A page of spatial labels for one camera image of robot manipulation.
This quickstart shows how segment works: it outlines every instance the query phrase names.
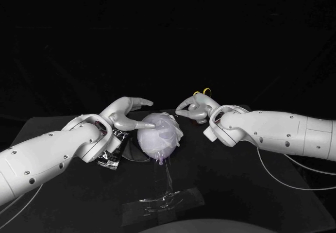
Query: cable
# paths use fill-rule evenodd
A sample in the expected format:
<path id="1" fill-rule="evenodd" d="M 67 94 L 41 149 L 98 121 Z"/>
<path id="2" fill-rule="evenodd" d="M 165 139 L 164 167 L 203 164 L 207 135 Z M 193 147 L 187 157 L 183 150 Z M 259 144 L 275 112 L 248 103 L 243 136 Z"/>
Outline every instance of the cable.
<path id="1" fill-rule="evenodd" d="M 0 215 L 1 213 L 10 208 L 10 206 L 18 201 L 18 199 L 23 197 L 23 195 L 20 195 L 15 200 L 8 204 L 8 206 L 0 211 Z"/>
<path id="2" fill-rule="evenodd" d="M 274 180 L 275 180 L 276 182 L 279 182 L 282 185 L 285 185 L 287 187 L 289 187 L 289 188 L 294 188 L 294 189 L 298 189 L 298 190 L 307 190 L 307 191 L 321 191 L 321 190 L 336 189 L 336 186 L 334 186 L 334 187 L 328 187 L 328 188 L 298 188 L 298 187 L 292 187 L 292 186 L 289 186 L 288 184 L 282 183 L 282 182 L 272 176 L 272 174 L 269 173 L 269 171 L 268 171 L 268 169 L 265 168 L 265 166 L 264 166 L 264 169 L 265 169 L 265 171 L 268 172 L 269 176 L 274 178 Z"/>
<path id="3" fill-rule="evenodd" d="M 18 211 L 18 213 L 11 217 L 11 219 L 1 225 L 0 230 L 1 230 L 2 227 L 10 223 L 10 221 L 15 218 L 15 216 L 21 213 L 21 211 L 24 210 L 24 208 L 27 207 L 27 205 L 28 205 L 30 202 L 33 201 L 33 198 L 36 197 L 36 195 L 37 195 L 37 193 L 39 193 L 39 191 L 40 191 L 40 188 L 39 188 L 36 194 L 33 195 L 33 197 L 31 197 L 28 203 L 27 203 L 26 206 L 23 207 L 23 209 L 21 209 L 21 210 Z"/>
<path id="4" fill-rule="evenodd" d="M 311 170 L 311 171 L 314 171 L 314 172 L 318 172 L 318 173 L 323 173 L 323 174 L 327 174 L 327 175 L 331 175 L 331 176 L 336 176 L 336 173 L 331 173 L 331 172 L 326 172 L 326 171 L 320 171 L 320 170 L 315 170 L 315 169 L 313 169 L 313 168 L 310 168 L 310 167 L 307 167 L 307 166 L 304 166 L 302 164 L 300 164 L 297 161 L 294 161 L 287 155 L 285 155 L 285 157 L 297 164 L 297 165 L 300 165 L 301 167 L 304 167 L 307 170 Z"/>

